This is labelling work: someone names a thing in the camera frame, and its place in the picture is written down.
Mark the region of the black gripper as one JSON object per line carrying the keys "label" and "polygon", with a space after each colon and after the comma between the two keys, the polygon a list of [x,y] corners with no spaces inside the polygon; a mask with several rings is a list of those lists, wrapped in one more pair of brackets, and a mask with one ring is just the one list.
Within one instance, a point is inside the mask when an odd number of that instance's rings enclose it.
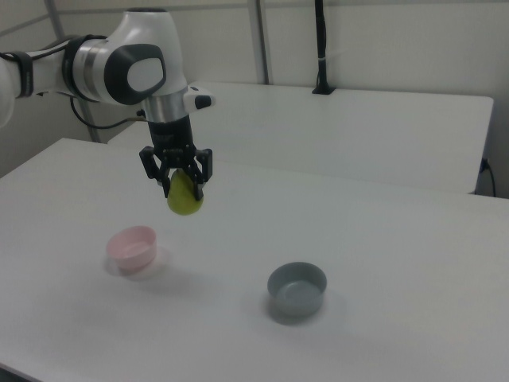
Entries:
{"label": "black gripper", "polygon": [[153,147],[146,146],[139,152],[146,175],[163,189],[165,198],[170,191],[170,169],[184,169],[191,181],[196,201],[204,198],[203,187],[213,174],[211,149],[196,149],[190,117],[168,123],[149,122]]}

